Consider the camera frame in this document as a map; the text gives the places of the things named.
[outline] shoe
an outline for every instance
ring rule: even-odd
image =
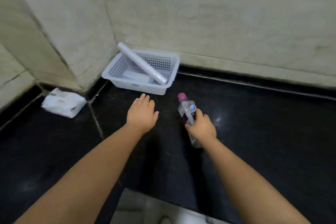
[[[163,217],[160,221],[159,224],[171,224],[170,218],[168,217]]]

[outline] empty bottle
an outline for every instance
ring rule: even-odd
[[[192,100],[188,100],[187,96],[184,93],[178,94],[178,100],[180,101],[180,105],[178,107],[178,112],[180,113],[183,123],[189,124],[191,126],[195,125],[196,120],[196,105],[195,102]],[[191,136],[190,133],[189,138],[191,145],[195,148],[201,148],[201,144],[197,141],[194,137]]]

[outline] white cylindrical tube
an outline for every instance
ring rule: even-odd
[[[123,54],[129,57],[135,64],[137,64],[142,70],[144,70],[150,77],[155,79],[159,84],[166,84],[167,79],[163,77],[161,73],[156,71],[151,65],[149,65],[145,60],[132,52],[130,48],[128,48],[123,43],[119,43],[118,48]]]

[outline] person's left hand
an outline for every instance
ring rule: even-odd
[[[154,127],[159,117],[159,112],[154,112],[154,107],[154,100],[149,101],[149,96],[142,94],[129,108],[126,125],[142,134],[147,133]]]

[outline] bottle cap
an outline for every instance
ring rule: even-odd
[[[182,102],[183,100],[187,98],[187,96],[184,93],[178,94],[177,97],[180,102]]]

